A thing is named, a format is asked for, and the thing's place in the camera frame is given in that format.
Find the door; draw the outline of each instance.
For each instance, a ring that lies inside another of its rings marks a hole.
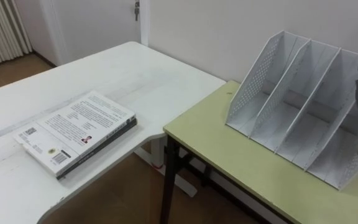
[[[140,42],[135,0],[51,0],[71,62],[128,41]]]

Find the green table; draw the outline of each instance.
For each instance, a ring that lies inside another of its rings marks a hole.
[[[228,82],[164,127],[167,171],[161,223],[168,222],[175,173],[192,156],[293,223],[358,223],[358,176],[338,191],[225,125],[239,84]],[[189,152],[178,157],[178,149]]]

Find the white desk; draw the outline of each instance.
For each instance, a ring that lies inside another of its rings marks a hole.
[[[0,223],[37,223],[224,81],[143,45],[124,45],[0,88],[0,130],[95,89],[134,111],[139,124],[57,181],[0,137]]]

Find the book spine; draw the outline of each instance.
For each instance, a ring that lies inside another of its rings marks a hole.
[[[59,180],[65,175],[67,175],[69,172],[71,172],[73,169],[87,161],[90,157],[95,155],[97,152],[105,148],[107,145],[112,143],[114,140],[116,140],[119,136],[122,136],[124,133],[126,133],[128,130],[133,128],[137,124],[137,120],[135,116],[130,118],[129,123],[124,123],[120,126],[118,126],[114,131],[110,132],[106,137],[102,138],[100,141],[98,141],[94,146],[90,147],[83,155],[81,155],[79,158],[74,160],[72,162],[72,165],[68,165],[66,169],[61,170],[57,173],[56,178]]]

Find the book cover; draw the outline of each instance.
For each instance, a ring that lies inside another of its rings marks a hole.
[[[92,91],[21,127],[14,139],[59,179],[135,125],[132,111]]]

